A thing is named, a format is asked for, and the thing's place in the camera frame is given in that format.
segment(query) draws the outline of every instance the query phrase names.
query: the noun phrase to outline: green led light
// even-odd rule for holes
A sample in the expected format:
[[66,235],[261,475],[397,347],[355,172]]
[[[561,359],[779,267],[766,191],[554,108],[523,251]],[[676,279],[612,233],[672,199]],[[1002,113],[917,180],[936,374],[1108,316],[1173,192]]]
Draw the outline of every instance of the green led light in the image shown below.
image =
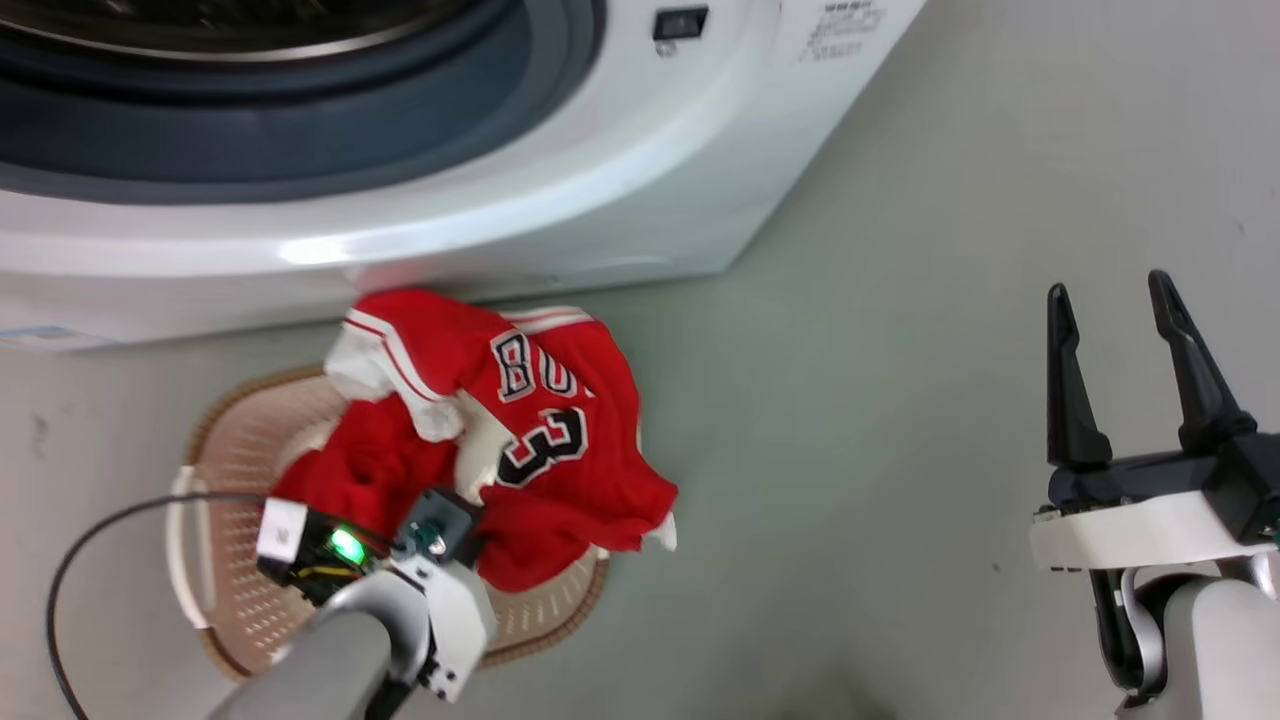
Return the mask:
[[356,536],[348,533],[347,530],[338,528],[329,536],[329,544],[333,546],[334,552],[343,556],[347,562],[352,565],[365,564],[365,546],[356,539]]

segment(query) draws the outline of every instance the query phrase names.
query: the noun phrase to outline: white washing machine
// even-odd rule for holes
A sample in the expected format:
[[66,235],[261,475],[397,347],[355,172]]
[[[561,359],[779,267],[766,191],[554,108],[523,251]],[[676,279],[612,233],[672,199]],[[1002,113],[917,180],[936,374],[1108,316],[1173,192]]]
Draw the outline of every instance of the white washing machine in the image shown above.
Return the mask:
[[722,272],[923,4],[381,0],[228,45],[93,1],[0,6],[0,342]]

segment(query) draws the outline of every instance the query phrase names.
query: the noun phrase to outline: laundry basket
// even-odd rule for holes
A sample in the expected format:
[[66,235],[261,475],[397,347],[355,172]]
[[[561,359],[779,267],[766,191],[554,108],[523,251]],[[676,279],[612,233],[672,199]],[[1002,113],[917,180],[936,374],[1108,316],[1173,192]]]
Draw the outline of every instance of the laundry basket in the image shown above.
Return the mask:
[[[320,368],[243,384],[196,427],[174,493],[266,493],[285,468],[324,445],[347,407]],[[195,527],[186,520],[195,515]],[[214,662],[233,680],[271,665],[315,614],[296,588],[257,571],[261,510],[252,503],[170,506],[169,577],[183,614]],[[603,552],[589,551],[558,577],[522,593],[489,588],[498,632],[483,667],[534,655],[563,641],[586,619],[608,571]]]

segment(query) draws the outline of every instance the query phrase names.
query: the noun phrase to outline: basket handle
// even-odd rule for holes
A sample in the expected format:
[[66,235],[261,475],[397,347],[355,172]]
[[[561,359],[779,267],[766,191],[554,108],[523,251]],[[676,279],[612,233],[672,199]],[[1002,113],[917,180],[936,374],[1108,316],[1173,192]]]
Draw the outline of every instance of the basket handle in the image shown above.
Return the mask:
[[[193,488],[201,486],[196,479],[196,469],[183,465],[178,469],[178,475],[173,479],[173,495],[188,495]],[[173,503],[165,515],[165,559],[169,565],[169,583],[173,585],[173,594],[178,598],[182,614],[197,630],[209,628],[209,619],[205,616],[205,607],[196,598],[196,592],[191,584],[191,574],[187,571],[186,548],[186,505],[195,505],[197,524],[202,528],[198,533],[198,556],[204,566],[206,588],[209,585],[210,547],[209,547],[209,509],[206,503]]]

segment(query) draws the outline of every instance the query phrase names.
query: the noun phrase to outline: basket rim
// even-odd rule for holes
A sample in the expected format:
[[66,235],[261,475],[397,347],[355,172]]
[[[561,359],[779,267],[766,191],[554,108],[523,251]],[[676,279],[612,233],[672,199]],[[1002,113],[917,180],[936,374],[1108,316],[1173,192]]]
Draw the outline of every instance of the basket rim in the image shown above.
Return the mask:
[[[183,459],[184,464],[192,466],[198,465],[200,456],[205,450],[205,442],[209,439],[209,434],[212,432],[212,428],[228,410],[234,407],[242,400],[266,389],[324,375],[325,372],[323,364],[306,365],[243,382],[223,393],[223,396],[205,411],[200,421],[196,423],[196,427],[191,433],[191,438],[187,441],[187,451]],[[582,596],[582,602],[573,610],[572,614],[570,614],[564,623],[559,624],[554,630],[547,633],[545,635],[488,652],[480,662],[480,669],[484,670],[504,665],[530,655],[536,655],[564,642],[566,638],[572,635],[582,625],[591,611],[595,610],[595,603],[599,602],[600,594],[604,592],[604,580],[608,577],[608,570],[609,559],[596,557],[595,565],[591,569],[591,579],[589,580],[586,592]],[[221,670],[227,678],[237,683],[243,683],[244,680],[252,678],[252,674],[228,653],[225,646],[218,638],[216,626],[210,625],[209,628],[201,629],[200,638],[201,646],[209,655],[210,660],[212,660],[214,665]]]

